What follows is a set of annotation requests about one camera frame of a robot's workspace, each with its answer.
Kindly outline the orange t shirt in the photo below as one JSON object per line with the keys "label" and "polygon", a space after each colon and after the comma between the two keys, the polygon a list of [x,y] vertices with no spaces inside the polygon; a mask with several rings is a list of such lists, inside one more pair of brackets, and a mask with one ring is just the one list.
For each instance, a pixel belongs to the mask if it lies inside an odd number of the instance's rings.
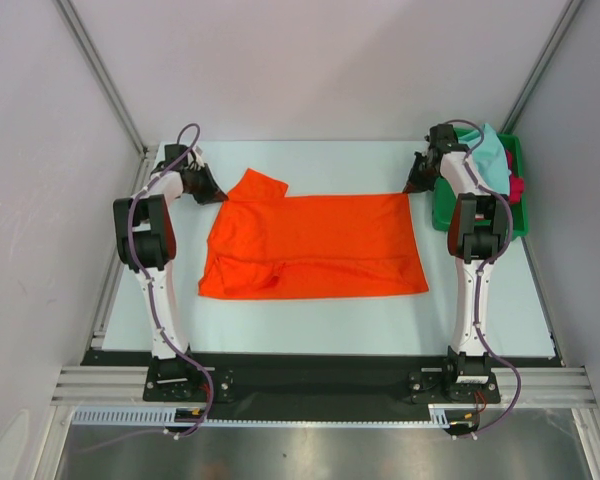
{"label": "orange t shirt", "polygon": [[290,196],[249,169],[207,240],[198,292],[221,300],[384,297],[429,286],[402,193]]}

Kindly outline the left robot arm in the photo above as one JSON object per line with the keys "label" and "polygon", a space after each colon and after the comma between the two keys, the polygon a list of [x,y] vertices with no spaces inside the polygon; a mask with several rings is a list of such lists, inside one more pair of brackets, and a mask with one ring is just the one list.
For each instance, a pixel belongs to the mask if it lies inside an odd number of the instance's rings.
{"label": "left robot arm", "polygon": [[174,289],[177,242],[169,212],[184,195],[199,205],[228,199],[203,160],[202,150],[174,143],[164,147],[164,160],[152,170],[147,185],[113,202],[117,254],[140,284],[151,322],[151,354],[162,362],[189,351]]}

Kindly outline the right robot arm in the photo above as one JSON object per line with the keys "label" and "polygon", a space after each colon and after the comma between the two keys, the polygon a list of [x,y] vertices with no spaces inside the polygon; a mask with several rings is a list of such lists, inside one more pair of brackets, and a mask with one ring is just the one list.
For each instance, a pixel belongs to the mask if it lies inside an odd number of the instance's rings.
{"label": "right robot arm", "polygon": [[493,190],[473,159],[474,147],[459,141],[456,124],[471,126],[485,139],[483,129],[452,119],[429,129],[427,148],[415,154],[403,193],[432,191],[438,180],[451,187],[456,203],[447,231],[447,250],[458,275],[456,326],[449,347],[458,364],[490,359],[504,364],[487,340],[487,303],[496,262],[507,251],[513,234],[513,215],[504,195]]}

